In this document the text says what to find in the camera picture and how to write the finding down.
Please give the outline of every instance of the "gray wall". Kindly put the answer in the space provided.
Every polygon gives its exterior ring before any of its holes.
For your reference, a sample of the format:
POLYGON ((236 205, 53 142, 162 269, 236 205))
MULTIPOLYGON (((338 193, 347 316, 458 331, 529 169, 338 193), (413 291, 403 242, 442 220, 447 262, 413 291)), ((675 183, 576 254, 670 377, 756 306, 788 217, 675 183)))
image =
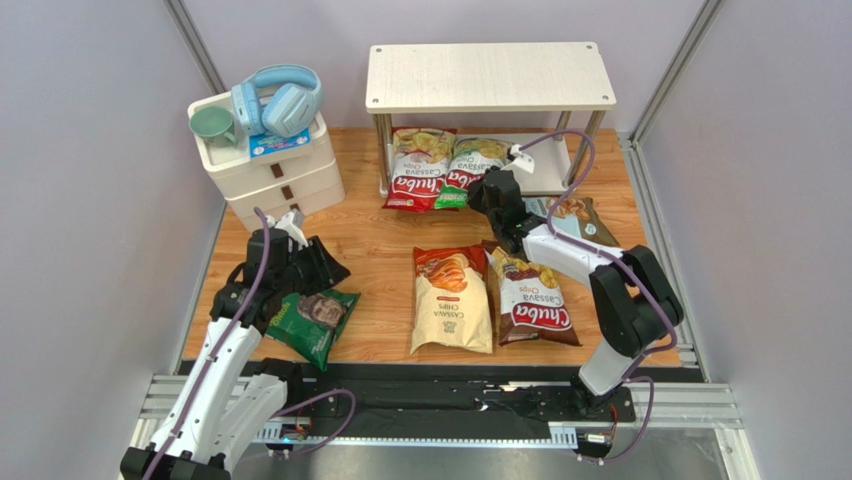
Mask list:
POLYGON ((223 200, 158 1, 0 7, 0 477, 114 479, 223 200))
MULTIPOLYGON (((225 83, 303 63, 323 80, 331 126, 371 126, 364 107, 375 44, 594 41, 618 106, 605 126, 631 130, 701 0, 184 0, 225 83)), ((575 115, 572 124, 585 123, 575 115)), ((398 116, 397 124, 553 126, 546 113, 398 116)))
POLYGON ((767 479, 850 478, 852 4, 725 2, 644 145, 767 479))

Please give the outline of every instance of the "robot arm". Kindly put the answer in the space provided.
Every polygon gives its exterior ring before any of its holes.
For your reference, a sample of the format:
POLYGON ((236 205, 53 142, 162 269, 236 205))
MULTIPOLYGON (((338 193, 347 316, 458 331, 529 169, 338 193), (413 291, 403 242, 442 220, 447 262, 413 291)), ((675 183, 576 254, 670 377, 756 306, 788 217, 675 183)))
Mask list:
POLYGON ((607 257, 620 258, 648 287, 673 325, 683 319, 683 308, 653 252, 636 246, 630 250, 598 245, 554 235, 545 219, 527 213, 514 165, 492 169, 469 189, 470 207, 485 214, 503 250, 527 261, 547 265, 592 290, 603 341, 581 368, 579 387, 592 402, 621 385, 625 373, 653 342, 663 338, 666 326, 641 294, 633 296, 629 278, 607 257))
MULTIPOLYGON (((305 238, 302 218, 291 211, 270 229, 263 271, 264 231, 252 234, 246 262, 234 269, 216 294, 201 354, 169 416, 148 448, 129 448, 125 453, 121 472, 126 480, 230 479, 263 424, 286 404, 302 400, 299 365, 266 359, 237 401, 227 405, 240 372, 281 309, 282 298, 294 292, 320 293, 349 276, 318 237, 305 238), (240 272, 243 278, 237 281, 240 272), (259 286, 247 300, 258 276, 259 286), (245 314, 234 322, 246 301, 245 314)), ((274 219, 267 224, 273 225, 274 219)))

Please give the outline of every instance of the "headphones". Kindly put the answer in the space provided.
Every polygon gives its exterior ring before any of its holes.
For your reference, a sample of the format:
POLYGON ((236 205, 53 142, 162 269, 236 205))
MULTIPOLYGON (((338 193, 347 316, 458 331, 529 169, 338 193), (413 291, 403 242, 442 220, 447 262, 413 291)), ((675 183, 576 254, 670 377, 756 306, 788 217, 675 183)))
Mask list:
POLYGON ((322 84, 316 72, 301 65, 272 65, 261 68, 231 89, 237 122, 246 135, 274 132, 293 137, 302 132, 322 105, 322 84), (266 106, 257 91, 281 85, 266 106))

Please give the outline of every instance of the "wooden table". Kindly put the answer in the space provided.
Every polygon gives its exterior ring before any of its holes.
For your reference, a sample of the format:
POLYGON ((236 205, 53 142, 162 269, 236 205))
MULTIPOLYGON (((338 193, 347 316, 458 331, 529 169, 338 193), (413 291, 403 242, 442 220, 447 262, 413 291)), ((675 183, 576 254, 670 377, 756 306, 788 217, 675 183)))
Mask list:
MULTIPOLYGON (((462 130, 477 133, 476 130, 462 130)), ((576 138, 565 139, 577 147, 576 138)), ((529 341, 499 347, 491 355, 429 344, 409 355, 413 318, 414 272, 412 248, 464 246, 493 239, 485 218, 469 209, 414 214, 382 209, 376 190, 378 163, 375 132, 371 129, 332 129, 331 141, 346 188, 346 200, 307 217, 304 230, 319 235, 329 252, 352 271, 337 288, 361 292, 343 336, 331 352, 332 362, 405 362, 455 364, 579 365, 601 340, 591 293, 573 280, 562 278, 562 292, 582 347, 529 341)), ((578 195, 595 199, 596 209, 625 247, 645 243, 645 236, 624 159, 613 131, 601 131, 595 142, 594 170, 578 195)), ((247 232, 228 210, 198 309, 184 350, 196 358, 204 340, 213 296, 228 273, 245 260, 247 232)), ((301 359, 289 347, 264 338, 252 359, 301 359)), ((675 350, 654 355, 648 365, 679 366, 675 350)))

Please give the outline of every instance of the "chip bag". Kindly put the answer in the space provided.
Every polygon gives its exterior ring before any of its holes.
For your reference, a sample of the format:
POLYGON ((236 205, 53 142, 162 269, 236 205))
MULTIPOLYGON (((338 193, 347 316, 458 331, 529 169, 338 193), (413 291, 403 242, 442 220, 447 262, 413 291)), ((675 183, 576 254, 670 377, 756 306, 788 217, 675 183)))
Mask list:
POLYGON ((281 310, 272 317, 266 334, 289 345, 321 371, 328 369, 331 347, 343 334, 360 293, 326 290, 304 297, 293 293, 281 300, 281 310))
MULTIPOLYGON (((524 197, 527 212, 547 217, 547 212, 559 197, 524 197)), ((553 225, 569 235, 584 238, 608 247, 617 247, 618 240, 601 221, 591 198, 566 198, 553 213, 553 225)))
POLYGON ((393 178, 385 207, 411 212, 434 208, 446 181, 455 140, 454 130, 394 130, 393 178))
POLYGON ((424 343, 491 353, 491 317, 481 245, 414 249, 414 331, 411 354, 424 343))
POLYGON ((447 181, 435 201, 435 208, 461 208, 467 205, 467 190, 491 167, 506 165, 511 142, 490 138, 465 138, 456 142, 447 181))
POLYGON ((499 247, 488 261, 500 283, 501 346, 523 340, 580 345, 550 267, 510 257, 499 247))

